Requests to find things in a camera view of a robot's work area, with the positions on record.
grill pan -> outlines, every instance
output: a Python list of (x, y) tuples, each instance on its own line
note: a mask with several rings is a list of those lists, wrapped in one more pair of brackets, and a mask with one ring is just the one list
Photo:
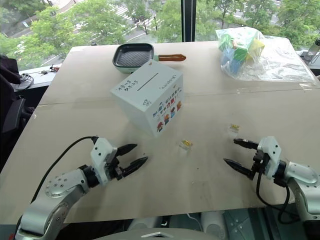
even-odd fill
[(140, 68), (150, 59), (156, 61), (180, 62), (186, 59), (182, 54), (155, 55), (154, 47), (148, 43), (128, 43), (115, 51), (113, 65), (122, 73), (129, 74)]

window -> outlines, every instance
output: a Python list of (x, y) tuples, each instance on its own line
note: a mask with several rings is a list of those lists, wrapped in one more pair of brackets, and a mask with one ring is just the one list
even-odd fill
[(320, 0), (197, 0), (195, 40), (216, 40), (217, 29), (248, 26), (308, 49), (320, 31)]
[(3, 0), (0, 17), (0, 53), (20, 71), (74, 46), (182, 41), (181, 0)]

black chair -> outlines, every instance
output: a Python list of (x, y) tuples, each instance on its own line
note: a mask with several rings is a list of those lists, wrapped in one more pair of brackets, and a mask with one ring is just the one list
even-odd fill
[(0, 172), (20, 134), (30, 119), (34, 108), (25, 106), (23, 96), (16, 96), (10, 83), (19, 84), (20, 75), (15, 59), (0, 56), (0, 97), (1, 97), (1, 159)]

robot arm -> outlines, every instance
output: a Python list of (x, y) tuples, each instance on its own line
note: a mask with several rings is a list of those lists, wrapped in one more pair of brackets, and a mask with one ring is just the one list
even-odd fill
[(295, 198), (296, 207), (307, 236), (320, 237), (320, 175), (309, 165), (280, 160), (281, 148), (274, 136), (267, 136), (259, 143), (237, 138), (233, 141), (244, 148), (255, 149), (251, 169), (236, 161), (224, 159), (236, 171), (253, 179), (256, 173), (263, 173), (281, 187), (288, 186)]
[(99, 184), (105, 186), (113, 178), (120, 180), (146, 162), (148, 157), (135, 160), (124, 169), (118, 166), (117, 156), (130, 152), (136, 146), (127, 144), (116, 148), (105, 138), (97, 138), (90, 153), (92, 166), (83, 165), (50, 180), (45, 191), (24, 212), (15, 239), (55, 239), (70, 208), (86, 195), (90, 188)]

orange pan handle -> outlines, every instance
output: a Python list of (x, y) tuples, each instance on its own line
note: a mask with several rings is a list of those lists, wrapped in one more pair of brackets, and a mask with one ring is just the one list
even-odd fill
[(170, 54), (170, 55), (159, 55), (159, 61), (174, 61), (181, 62), (186, 60), (186, 56), (183, 54)]

